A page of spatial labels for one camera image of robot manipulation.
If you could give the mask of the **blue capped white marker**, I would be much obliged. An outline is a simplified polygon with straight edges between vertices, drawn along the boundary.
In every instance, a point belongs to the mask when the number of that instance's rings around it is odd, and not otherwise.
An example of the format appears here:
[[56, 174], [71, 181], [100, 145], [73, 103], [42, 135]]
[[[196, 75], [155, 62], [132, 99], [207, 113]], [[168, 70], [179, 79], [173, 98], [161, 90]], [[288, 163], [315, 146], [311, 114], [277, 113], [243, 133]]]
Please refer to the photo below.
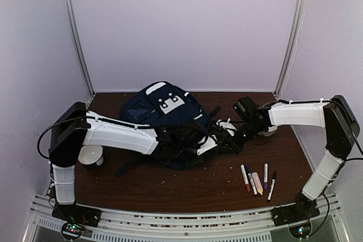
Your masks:
[[246, 169], [246, 172], [247, 172], [247, 176], [249, 178], [249, 181], [250, 181], [250, 184], [251, 184], [251, 188], [252, 188], [252, 191], [253, 191], [253, 194], [255, 197], [258, 196], [258, 192], [256, 190], [256, 186], [255, 186], [255, 183], [254, 183], [254, 180], [253, 180], [253, 177], [252, 177], [252, 174], [251, 174], [251, 171], [250, 171], [250, 168], [248, 165], [245, 165], [245, 169]]

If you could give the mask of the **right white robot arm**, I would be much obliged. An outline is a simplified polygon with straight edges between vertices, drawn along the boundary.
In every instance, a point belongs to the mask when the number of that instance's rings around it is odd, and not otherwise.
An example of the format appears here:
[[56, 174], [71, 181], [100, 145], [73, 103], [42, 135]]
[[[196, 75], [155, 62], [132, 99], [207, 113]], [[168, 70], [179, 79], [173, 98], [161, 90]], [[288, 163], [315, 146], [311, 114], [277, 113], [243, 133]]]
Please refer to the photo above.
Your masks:
[[270, 128], [296, 125], [325, 129], [323, 158], [291, 207], [294, 219], [307, 218], [316, 207], [316, 199], [337, 178], [352, 148], [358, 145], [360, 126], [345, 97], [335, 95], [316, 101], [278, 100], [259, 106], [246, 96], [234, 104], [234, 109], [241, 119], [241, 127], [234, 129], [233, 123], [228, 121], [216, 121], [211, 127], [212, 133], [227, 144], [223, 150], [227, 154], [240, 153], [247, 142]]

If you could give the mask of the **black marker pen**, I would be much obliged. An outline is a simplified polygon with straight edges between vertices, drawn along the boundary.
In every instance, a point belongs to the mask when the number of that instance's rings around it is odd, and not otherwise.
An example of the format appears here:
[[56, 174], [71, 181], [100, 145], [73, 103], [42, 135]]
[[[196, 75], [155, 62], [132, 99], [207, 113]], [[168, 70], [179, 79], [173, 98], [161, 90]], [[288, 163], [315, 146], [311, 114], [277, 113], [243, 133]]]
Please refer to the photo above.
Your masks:
[[277, 171], [273, 172], [272, 175], [272, 179], [271, 179], [271, 185], [270, 185], [270, 189], [268, 192], [268, 197], [267, 197], [267, 202], [269, 203], [272, 199], [272, 194], [273, 194], [273, 190], [275, 188], [275, 183], [276, 183], [276, 177], [277, 177]]

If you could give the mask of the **brown capped white marker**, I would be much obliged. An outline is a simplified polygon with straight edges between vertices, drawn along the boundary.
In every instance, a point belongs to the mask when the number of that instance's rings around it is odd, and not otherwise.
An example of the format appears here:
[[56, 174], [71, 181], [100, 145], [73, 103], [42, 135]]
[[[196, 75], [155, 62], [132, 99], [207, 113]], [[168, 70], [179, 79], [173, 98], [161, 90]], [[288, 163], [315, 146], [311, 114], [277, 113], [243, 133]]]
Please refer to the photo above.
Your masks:
[[246, 172], [245, 167], [244, 167], [243, 164], [240, 165], [240, 169], [241, 169], [241, 172], [242, 172], [243, 181], [244, 181], [244, 184], [245, 184], [245, 187], [246, 187], [246, 191], [250, 192], [251, 191], [250, 183], [248, 181], [247, 172]]

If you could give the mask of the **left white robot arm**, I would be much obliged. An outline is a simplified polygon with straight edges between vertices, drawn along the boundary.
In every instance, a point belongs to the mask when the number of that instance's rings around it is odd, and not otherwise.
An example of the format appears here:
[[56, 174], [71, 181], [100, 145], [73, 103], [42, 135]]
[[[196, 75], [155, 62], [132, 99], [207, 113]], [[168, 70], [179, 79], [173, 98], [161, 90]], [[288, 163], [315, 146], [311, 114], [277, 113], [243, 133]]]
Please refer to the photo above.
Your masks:
[[75, 203], [77, 160], [97, 148], [112, 147], [142, 154], [163, 164], [181, 163], [188, 168], [212, 156], [217, 137], [196, 120], [176, 124], [140, 124], [118, 121], [87, 111], [85, 104], [74, 103], [51, 127], [49, 161], [56, 187], [56, 210], [64, 220], [79, 224], [97, 209], [87, 212]]

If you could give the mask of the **purple capped white marker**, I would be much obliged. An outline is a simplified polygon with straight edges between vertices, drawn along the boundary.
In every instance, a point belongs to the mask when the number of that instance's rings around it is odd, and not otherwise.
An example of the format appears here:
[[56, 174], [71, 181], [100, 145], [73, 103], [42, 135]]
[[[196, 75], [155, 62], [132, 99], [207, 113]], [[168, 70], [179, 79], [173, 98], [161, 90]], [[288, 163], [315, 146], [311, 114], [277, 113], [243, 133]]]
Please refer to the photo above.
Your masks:
[[268, 163], [264, 164], [263, 189], [268, 189]]

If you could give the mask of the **pink and yellow highlighter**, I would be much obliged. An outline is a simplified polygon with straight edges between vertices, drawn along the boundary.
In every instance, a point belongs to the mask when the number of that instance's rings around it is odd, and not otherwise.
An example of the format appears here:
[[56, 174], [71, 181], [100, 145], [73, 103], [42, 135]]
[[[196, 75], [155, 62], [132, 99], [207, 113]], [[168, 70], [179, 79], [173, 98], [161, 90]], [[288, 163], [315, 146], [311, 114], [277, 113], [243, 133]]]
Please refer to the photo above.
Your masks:
[[263, 186], [261, 184], [261, 181], [260, 181], [260, 178], [259, 178], [259, 175], [257, 172], [253, 172], [252, 174], [252, 178], [253, 178], [253, 181], [254, 181], [254, 184], [255, 184], [255, 188], [256, 188], [256, 191], [257, 193], [262, 196], [263, 195]]

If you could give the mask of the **navy blue student backpack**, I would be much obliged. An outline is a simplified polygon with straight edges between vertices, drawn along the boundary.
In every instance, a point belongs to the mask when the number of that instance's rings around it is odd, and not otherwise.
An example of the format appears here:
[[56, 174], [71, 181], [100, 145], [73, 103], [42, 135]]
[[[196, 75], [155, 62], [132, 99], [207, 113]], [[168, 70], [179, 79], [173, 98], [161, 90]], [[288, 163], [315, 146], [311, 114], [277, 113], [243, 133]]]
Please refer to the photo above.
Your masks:
[[[187, 91], [160, 81], [150, 84], [131, 97], [119, 110], [119, 119], [155, 128], [192, 127], [209, 135], [212, 120], [201, 104]], [[139, 165], [155, 160], [155, 150], [134, 162]]]

